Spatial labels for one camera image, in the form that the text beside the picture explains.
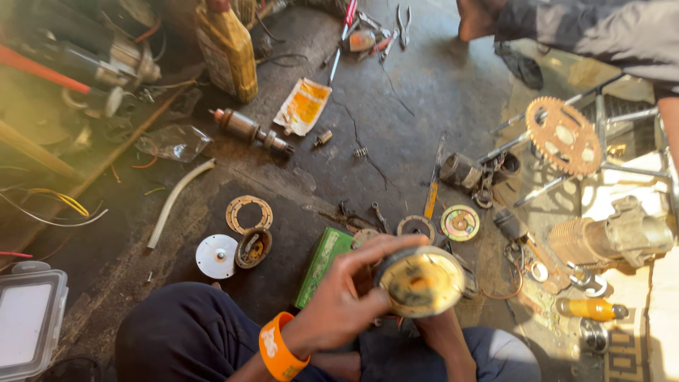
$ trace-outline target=white pipe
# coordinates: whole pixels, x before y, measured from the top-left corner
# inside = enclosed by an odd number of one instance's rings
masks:
[[[165,228],[165,222],[167,222],[168,216],[170,215],[170,210],[172,209],[172,206],[175,204],[175,201],[177,200],[179,193],[184,189],[184,187],[186,187],[187,184],[191,183],[191,181],[194,180],[195,177],[199,176],[201,173],[209,169],[214,168],[215,159],[213,158],[201,164],[200,166],[194,168],[193,171],[186,174],[185,177],[181,178],[181,180],[179,181],[179,183],[177,183],[175,188],[172,189],[172,192],[170,193],[170,196],[168,196],[167,201],[165,201],[165,205],[163,206],[163,210],[160,212],[158,222],[155,223],[155,229],[153,230],[153,234],[149,239],[149,243],[146,244],[148,248],[155,248],[155,246],[158,244],[158,241],[160,240],[160,234],[163,233],[163,228]]]

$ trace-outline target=plastic packet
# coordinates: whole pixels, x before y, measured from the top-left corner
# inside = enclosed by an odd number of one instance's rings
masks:
[[[146,154],[188,163],[213,141],[190,124],[171,124],[140,137],[134,146]]]
[[[285,127],[285,135],[305,136],[316,124],[332,91],[332,88],[306,78],[297,81],[274,122]]]

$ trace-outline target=dark pants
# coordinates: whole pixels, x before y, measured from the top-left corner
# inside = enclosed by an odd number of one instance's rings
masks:
[[[258,351],[259,329],[220,290],[201,283],[166,286],[122,322],[115,340],[118,380],[223,382]],[[516,337],[491,328],[463,332],[479,382],[540,381],[535,357]],[[361,339],[362,381],[447,381],[443,359],[420,339],[383,339]],[[309,365],[295,381],[339,379]]]
[[[678,20],[676,0],[508,0],[495,39],[533,39],[679,92]]]

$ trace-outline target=green box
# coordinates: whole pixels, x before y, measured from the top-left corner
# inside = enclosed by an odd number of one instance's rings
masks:
[[[301,285],[297,299],[295,299],[295,306],[297,308],[302,309],[309,303],[328,266],[332,264],[336,255],[351,250],[352,240],[353,237],[342,231],[334,228],[325,229],[323,235],[318,238],[314,245],[314,259],[306,271],[304,282]]]

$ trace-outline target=white disc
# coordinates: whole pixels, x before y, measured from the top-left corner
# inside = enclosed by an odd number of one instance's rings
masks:
[[[236,273],[234,260],[238,242],[227,235],[211,235],[196,250],[196,264],[213,279],[225,279]]]

